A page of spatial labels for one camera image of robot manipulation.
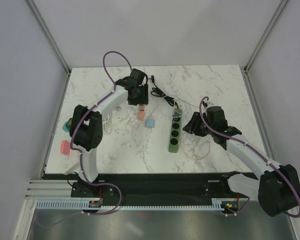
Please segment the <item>blue USB charger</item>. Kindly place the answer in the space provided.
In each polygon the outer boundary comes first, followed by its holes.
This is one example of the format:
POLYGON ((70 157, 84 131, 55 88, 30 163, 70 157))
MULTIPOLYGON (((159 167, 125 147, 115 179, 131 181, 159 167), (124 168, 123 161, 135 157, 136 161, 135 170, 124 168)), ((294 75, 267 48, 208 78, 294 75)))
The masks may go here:
POLYGON ((155 120, 153 118, 148 118, 146 121, 145 121, 145 127, 146 128, 149 128, 149 129, 152 129, 155 127, 155 120))

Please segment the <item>green power strip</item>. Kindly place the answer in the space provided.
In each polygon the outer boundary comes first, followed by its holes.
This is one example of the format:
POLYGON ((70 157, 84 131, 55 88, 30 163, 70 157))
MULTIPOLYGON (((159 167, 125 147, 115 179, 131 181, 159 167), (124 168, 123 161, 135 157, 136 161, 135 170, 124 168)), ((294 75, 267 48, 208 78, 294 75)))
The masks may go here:
POLYGON ((179 150, 181 123, 182 123, 182 115, 183 115, 183 111, 180 108, 175 108, 173 112, 175 111, 180 113, 180 117, 173 118, 172 116, 169 142, 168 142, 168 152, 174 154, 177 153, 179 150))

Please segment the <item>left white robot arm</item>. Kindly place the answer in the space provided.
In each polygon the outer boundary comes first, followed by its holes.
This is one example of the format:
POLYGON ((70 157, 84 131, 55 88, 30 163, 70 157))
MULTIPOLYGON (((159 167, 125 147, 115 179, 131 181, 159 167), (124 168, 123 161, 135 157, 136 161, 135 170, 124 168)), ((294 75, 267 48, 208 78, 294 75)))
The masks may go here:
POLYGON ((103 138, 103 121, 124 102, 131 106, 149 104, 149 85, 146 73, 134 68, 129 76, 117 80, 113 90, 93 104, 91 108, 80 104, 74 108, 69 130, 70 148, 80 153, 79 176, 85 181, 82 191, 89 197, 96 196, 100 191, 99 183, 94 180, 99 175, 97 147, 103 138))

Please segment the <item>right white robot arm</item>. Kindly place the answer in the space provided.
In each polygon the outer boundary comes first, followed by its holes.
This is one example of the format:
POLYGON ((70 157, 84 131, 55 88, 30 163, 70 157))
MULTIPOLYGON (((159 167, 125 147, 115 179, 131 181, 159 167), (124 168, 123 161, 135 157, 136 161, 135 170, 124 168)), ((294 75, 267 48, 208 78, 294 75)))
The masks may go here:
POLYGON ((234 126, 229 126, 220 106, 194 112, 183 131, 199 137, 211 136, 224 150, 241 160, 255 175, 233 171, 223 175, 219 191, 225 197, 243 194, 258 201, 263 211, 275 217, 285 213, 300 217, 300 181, 297 170, 260 153, 234 126))

